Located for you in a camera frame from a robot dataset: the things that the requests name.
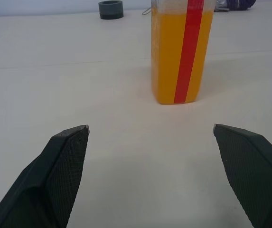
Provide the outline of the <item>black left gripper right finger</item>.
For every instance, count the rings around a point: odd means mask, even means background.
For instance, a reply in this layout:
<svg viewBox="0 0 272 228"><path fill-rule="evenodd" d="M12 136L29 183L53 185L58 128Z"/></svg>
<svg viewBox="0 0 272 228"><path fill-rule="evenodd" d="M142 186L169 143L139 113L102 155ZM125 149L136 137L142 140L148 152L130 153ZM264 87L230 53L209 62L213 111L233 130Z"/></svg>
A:
<svg viewBox="0 0 272 228"><path fill-rule="evenodd" d="M272 228L272 144L262 135L215 124L228 182L254 228Z"/></svg>

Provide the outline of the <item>clear orange juice bottle red stripe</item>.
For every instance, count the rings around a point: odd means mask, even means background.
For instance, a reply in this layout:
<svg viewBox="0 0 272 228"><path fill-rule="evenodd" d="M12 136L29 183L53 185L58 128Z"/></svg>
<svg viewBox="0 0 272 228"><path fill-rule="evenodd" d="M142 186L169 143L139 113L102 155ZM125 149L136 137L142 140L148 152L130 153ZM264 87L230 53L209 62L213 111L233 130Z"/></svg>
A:
<svg viewBox="0 0 272 228"><path fill-rule="evenodd" d="M196 100L216 0L151 0L151 87L160 104Z"/></svg>

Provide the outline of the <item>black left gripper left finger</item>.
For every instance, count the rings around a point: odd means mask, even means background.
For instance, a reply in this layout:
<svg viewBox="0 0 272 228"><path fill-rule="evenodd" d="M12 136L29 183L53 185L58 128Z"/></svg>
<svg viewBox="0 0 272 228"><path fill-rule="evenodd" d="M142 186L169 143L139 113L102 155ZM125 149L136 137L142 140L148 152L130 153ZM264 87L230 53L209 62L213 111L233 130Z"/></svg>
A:
<svg viewBox="0 0 272 228"><path fill-rule="evenodd" d="M88 125L63 130L0 202L0 228L66 228L81 183Z"/></svg>

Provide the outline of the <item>folded silver and purple umbrella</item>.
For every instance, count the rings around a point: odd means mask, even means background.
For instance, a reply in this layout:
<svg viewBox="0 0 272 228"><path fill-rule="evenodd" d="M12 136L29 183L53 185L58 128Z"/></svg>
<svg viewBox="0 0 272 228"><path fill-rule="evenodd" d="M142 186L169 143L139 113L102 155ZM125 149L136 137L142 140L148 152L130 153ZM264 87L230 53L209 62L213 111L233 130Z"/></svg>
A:
<svg viewBox="0 0 272 228"><path fill-rule="evenodd" d="M242 11L251 8L256 0L151 0L151 7L142 14L201 16L214 11Z"/></svg>

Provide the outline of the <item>dark grey round tape roll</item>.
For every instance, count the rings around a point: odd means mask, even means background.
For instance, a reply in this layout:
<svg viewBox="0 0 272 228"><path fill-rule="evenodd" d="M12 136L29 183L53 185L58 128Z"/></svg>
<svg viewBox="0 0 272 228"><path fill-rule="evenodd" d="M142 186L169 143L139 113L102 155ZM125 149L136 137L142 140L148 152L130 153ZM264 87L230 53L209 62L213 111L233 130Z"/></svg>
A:
<svg viewBox="0 0 272 228"><path fill-rule="evenodd" d="M104 20L123 18L123 2L121 0L106 0L98 3L100 18Z"/></svg>

